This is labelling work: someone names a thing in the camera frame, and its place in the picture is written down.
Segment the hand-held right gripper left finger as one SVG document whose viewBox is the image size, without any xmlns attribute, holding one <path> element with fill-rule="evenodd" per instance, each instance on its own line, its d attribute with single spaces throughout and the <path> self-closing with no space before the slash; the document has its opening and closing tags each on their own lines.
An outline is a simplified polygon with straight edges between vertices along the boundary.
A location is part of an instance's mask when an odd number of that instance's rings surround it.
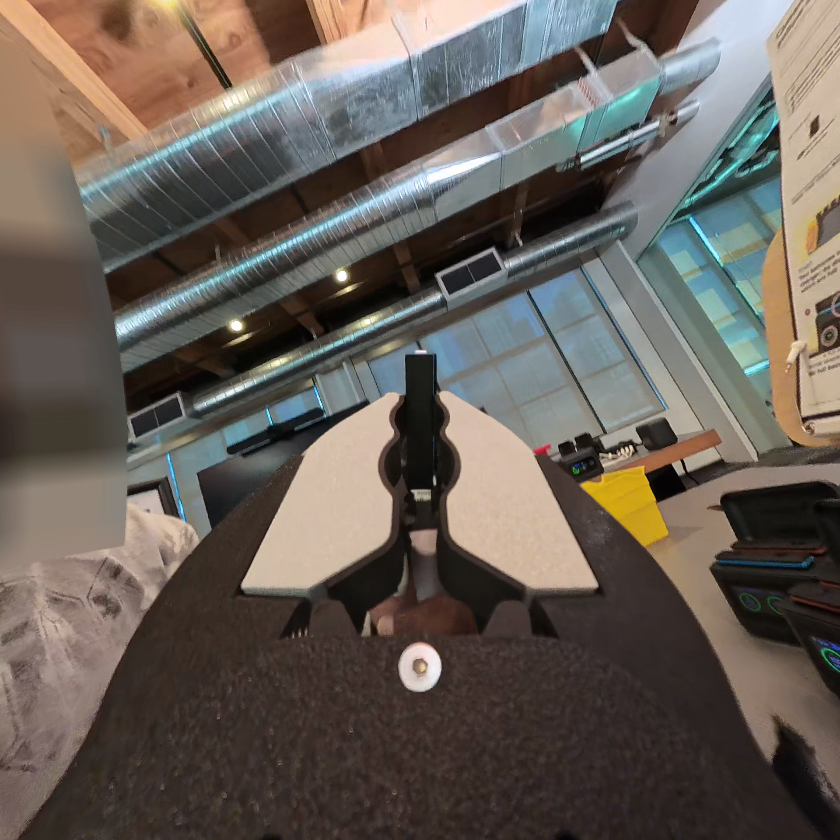
<svg viewBox="0 0 840 840">
<path fill-rule="evenodd" d="M 244 579 L 246 595 L 385 599 L 403 577 L 400 501 L 385 458 L 403 397 L 388 393 L 302 457 Z"/>
</svg>

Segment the white instruction sheet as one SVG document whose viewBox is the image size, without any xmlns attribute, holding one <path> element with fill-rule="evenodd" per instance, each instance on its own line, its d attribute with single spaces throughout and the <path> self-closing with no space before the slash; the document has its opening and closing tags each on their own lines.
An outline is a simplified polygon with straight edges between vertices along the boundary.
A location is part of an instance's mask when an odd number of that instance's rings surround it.
<svg viewBox="0 0 840 840">
<path fill-rule="evenodd" d="M 839 2 L 793 2 L 767 43 L 804 430 L 838 435 Z"/>
</svg>

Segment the yellow plastic bin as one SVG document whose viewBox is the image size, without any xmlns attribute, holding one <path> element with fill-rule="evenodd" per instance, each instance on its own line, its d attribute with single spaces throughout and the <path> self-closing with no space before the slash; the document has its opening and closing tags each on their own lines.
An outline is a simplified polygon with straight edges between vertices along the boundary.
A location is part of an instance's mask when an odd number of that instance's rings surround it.
<svg viewBox="0 0 840 840">
<path fill-rule="evenodd" d="M 605 473 L 581 488 L 646 548 L 668 537 L 644 467 Z"/>
</svg>

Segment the black framed picture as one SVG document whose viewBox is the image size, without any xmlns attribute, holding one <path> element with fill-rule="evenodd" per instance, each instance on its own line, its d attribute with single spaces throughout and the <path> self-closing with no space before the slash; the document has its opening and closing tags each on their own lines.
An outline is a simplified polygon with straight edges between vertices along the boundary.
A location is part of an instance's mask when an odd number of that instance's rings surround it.
<svg viewBox="0 0 840 840">
<path fill-rule="evenodd" d="M 129 485 L 127 500 L 143 511 L 184 519 L 182 506 L 167 476 Z"/>
</svg>

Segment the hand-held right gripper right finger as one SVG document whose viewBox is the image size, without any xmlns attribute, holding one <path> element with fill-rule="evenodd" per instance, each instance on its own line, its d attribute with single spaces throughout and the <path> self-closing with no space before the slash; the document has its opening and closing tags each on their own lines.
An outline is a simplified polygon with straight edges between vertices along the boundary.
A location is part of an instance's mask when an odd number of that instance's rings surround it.
<svg viewBox="0 0 840 840">
<path fill-rule="evenodd" d="M 584 595 L 598 583 L 537 456 L 452 392 L 438 395 L 453 474 L 439 502 L 438 567 L 455 597 Z"/>
</svg>

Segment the person's left hand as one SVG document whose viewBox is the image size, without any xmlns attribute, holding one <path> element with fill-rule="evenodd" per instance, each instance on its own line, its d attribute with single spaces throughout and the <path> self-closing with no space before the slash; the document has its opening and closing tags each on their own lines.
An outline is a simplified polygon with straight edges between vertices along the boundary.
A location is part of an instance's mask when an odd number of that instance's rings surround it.
<svg viewBox="0 0 840 840">
<path fill-rule="evenodd" d="M 446 593 L 418 600 L 412 586 L 394 594 L 369 611 L 371 626 L 384 637 L 437 637 L 478 635 L 468 606 Z"/>
</svg>

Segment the blue edged black battery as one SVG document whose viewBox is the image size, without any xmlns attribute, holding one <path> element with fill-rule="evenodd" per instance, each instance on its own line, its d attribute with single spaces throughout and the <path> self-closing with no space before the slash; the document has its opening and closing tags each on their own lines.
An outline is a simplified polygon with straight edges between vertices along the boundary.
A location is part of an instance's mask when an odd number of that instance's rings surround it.
<svg viewBox="0 0 840 840">
<path fill-rule="evenodd" d="M 715 563 L 735 568 L 804 571 L 813 566 L 815 559 L 811 552 L 725 550 L 716 554 Z"/>
<path fill-rule="evenodd" d="M 405 358 L 406 462 L 404 479 L 415 503 L 429 504 L 436 469 L 436 357 L 426 351 Z"/>
</svg>

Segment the ceiling air vent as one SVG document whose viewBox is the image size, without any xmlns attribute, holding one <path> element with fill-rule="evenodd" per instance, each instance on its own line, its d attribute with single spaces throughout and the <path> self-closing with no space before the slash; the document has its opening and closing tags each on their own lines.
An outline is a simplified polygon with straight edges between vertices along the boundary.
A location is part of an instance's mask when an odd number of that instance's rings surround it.
<svg viewBox="0 0 840 840">
<path fill-rule="evenodd" d="M 448 309 L 462 306 L 505 284 L 508 271 L 496 248 L 480 251 L 435 273 Z"/>
<path fill-rule="evenodd" d="M 164 428 L 180 423 L 187 417 L 188 401 L 181 392 L 176 392 L 128 416 L 129 442 L 137 444 L 141 439 L 160 432 Z"/>
</svg>

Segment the black video bar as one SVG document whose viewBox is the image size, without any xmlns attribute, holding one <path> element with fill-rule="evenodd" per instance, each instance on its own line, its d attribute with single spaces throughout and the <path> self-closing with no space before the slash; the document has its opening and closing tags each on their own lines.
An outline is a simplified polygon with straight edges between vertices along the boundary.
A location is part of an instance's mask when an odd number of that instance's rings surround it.
<svg viewBox="0 0 840 840">
<path fill-rule="evenodd" d="M 271 423 L 263 431 L 226 448 L 230 456 L 248 456 L 266 446 L 288 439 L 309 425 L 320 423 L 326 418 L 321 408 L 313 408 L 282 423 Z"/>
</svg>

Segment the black cube device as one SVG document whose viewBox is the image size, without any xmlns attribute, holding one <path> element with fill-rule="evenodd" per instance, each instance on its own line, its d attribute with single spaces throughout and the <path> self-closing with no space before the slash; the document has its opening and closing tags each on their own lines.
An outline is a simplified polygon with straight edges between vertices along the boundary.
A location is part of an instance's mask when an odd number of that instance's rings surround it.
<svg viewBox="0 0 840 840">
<path fill-rule="evenodd" d="M 679 442 L 678 435 L 664 417 L 635 426 L 640 445 L 648 452 L 659 451 Z"/>
</svg>

